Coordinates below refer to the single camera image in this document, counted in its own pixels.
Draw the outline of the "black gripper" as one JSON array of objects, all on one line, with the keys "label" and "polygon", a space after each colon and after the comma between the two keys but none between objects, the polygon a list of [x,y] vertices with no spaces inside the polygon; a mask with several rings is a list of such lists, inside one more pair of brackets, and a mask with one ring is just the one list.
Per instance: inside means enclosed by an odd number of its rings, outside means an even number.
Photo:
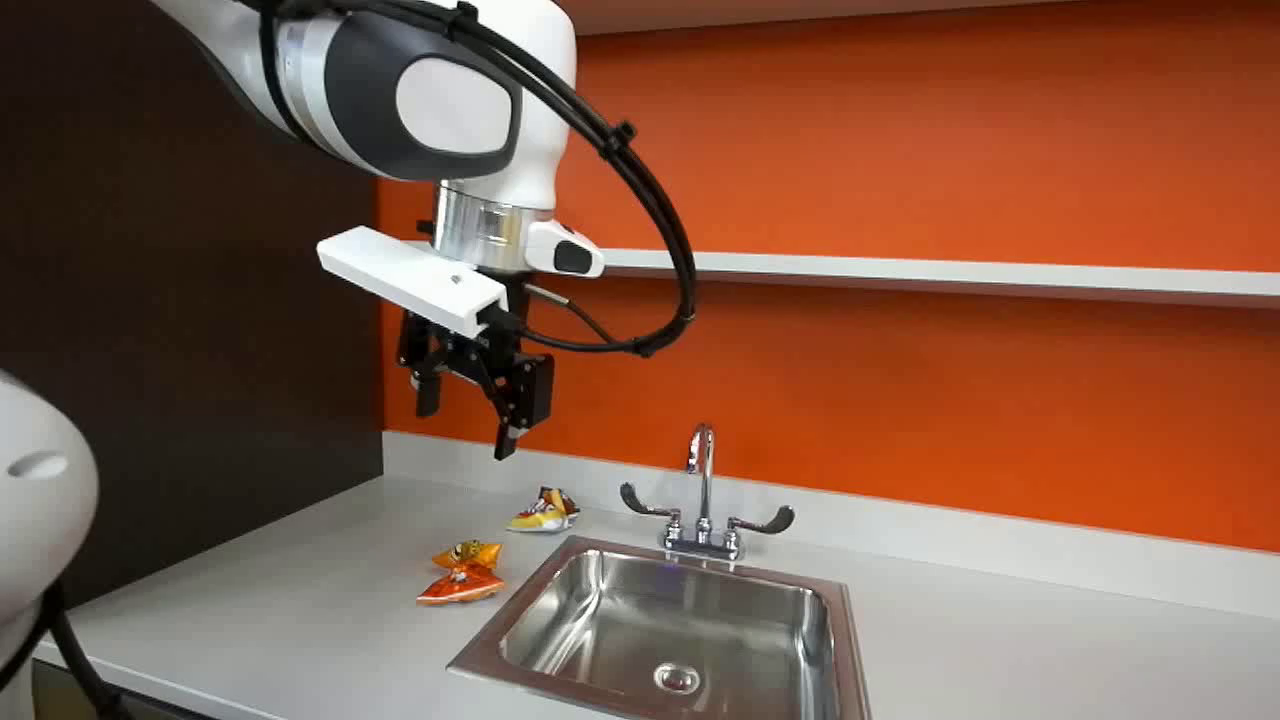
[{"label": "black gripper", "polygon": [[491,310],[475,340],[453,338],[410,314],[400,317],[400,369],[417,389],[417,418],[441,413],[441,382],[470,382],[495,410],[495,445],[491,458],[507,461],[521,449],[517,428],[534,428],[552,418],[552,375],[548,355],[521,347],[521,326],[511,314]]}]

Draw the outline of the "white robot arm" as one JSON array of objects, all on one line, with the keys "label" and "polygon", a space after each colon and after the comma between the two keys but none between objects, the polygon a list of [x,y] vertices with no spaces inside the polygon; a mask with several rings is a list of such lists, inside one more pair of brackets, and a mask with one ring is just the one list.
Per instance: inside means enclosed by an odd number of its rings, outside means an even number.
[{"label": "white robot arm", "polygon": [[[441,346],[417,372],[491,396],[503,436],[548,418],[552,369],[521,347],[511,282],[548,273],[575,30],[552,0],[151,0],[262,126],[385,181],[431,181],[428,246],[349,230],[320,269],[404,310]],[[0,375],[4,720],[34,720],[30,653],[62,625],[99,478],[85,434]]]}]

